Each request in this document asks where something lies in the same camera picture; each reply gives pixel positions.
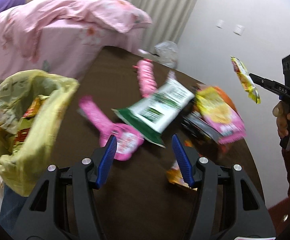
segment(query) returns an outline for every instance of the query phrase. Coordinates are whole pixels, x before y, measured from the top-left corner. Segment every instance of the clear plastic bag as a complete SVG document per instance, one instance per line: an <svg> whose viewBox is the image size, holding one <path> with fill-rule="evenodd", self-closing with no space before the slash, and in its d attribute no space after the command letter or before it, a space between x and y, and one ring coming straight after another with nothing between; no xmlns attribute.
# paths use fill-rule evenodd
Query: clear plastic bag
<svg viewBox="0 0 290 240"><path fill-rule="evenodd" d="M158 61L160 64L176 69L178 60L178 47L172 41L163 41L155 45Z"/></svg>
<svg viewBox="0 0 290 240"><path fill-rule="evenodd" d="M0 85L0 176L21 196L28 196L50 164L50 155L67 105L78 87L73 78L28 70ZM11 149L24 115L38 95L49 96L34 118L22 147Z"/></svg>

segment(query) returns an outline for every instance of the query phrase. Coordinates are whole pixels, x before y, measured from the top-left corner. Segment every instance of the black handle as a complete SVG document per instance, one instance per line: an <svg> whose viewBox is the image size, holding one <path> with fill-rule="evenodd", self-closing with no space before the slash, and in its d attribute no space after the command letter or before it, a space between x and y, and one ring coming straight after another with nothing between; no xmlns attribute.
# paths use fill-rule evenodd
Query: black handle
<svg viewBox="0 0 290 240"><path fill-rule="evenodd" d="M290 113L290 106L288 108L289 109L284 109L284 111L286 110L286 112ZM280 146L286 151L289 151L290 150L290 121L289 120L287 120L287 125L288 125L287 127L288 135L280 140Z"/></svg>

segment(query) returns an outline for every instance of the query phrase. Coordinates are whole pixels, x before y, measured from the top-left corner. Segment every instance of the wooden tabletop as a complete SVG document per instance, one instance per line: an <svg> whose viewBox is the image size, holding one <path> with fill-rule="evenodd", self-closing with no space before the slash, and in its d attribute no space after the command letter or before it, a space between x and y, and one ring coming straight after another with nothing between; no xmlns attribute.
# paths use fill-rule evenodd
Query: wooden tabletop
<svg viewBox="0 0 290 240"><path fill-rule="evenodd" d="M99 108L114 122L120 120L111 111L112 108L125 108L141 99L137 73L133 68L140 59L123 49L103 48L91 64L65 113L54 146L52 163L60 168L71 166L89 157L99 147L99 132L76 112L80 97L92 95ZM168 67L154 63L158 87L166 81L169 70ZM180 72L176 73L176 77L187 88L197 83L195 79ZM183 134L180 121L179 116L163 132L166 149L145 141L130 160L114 160L106 184L94 191L101 224L108 240L181 238L190 218L195 191L168 183L165 175L175 160L171 148L172 135ZM215 150L199 150L218 165L239 163L263 196L254 160L244 140L235 142L221 161L216 160ZM214 230L221 214L221 194L218 198ZM69 197L68 212L69 219L74 221L72 201ZM71 225L71 230L75 233L75 225Z"/></svg>

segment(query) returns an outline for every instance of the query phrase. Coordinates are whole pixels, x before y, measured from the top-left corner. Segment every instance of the pink bed sheet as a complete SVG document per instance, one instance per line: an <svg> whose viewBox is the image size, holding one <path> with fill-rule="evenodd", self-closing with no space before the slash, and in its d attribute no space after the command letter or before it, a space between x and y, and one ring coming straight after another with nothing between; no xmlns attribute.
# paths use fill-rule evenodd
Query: pink bed sheet
<svg viewBox="0 0 290 240"><path fill-rule="evenodd" d="M136 53L141 46L143 31L143 28L134 28L119 33L96 23L55 20L42 29L37 46L39 57L29 60L11 42L2 46L0 41L0 80L29 69L42 69L81 80L103 46Z"/></svg>

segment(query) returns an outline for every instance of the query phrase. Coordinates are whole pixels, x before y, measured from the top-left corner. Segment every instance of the green and white package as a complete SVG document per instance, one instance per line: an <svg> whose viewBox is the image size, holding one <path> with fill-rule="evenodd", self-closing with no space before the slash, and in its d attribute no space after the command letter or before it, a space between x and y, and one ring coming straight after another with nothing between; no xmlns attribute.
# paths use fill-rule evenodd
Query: green and white package
<svg viewBox="0 0 290 240"><path fill-rule="evenodd" d="M123 109L113 109L125 123L133 126L144 138L161 147L162 132L194 98L193 93L175 79L168 79L154 94Z"/></svg>

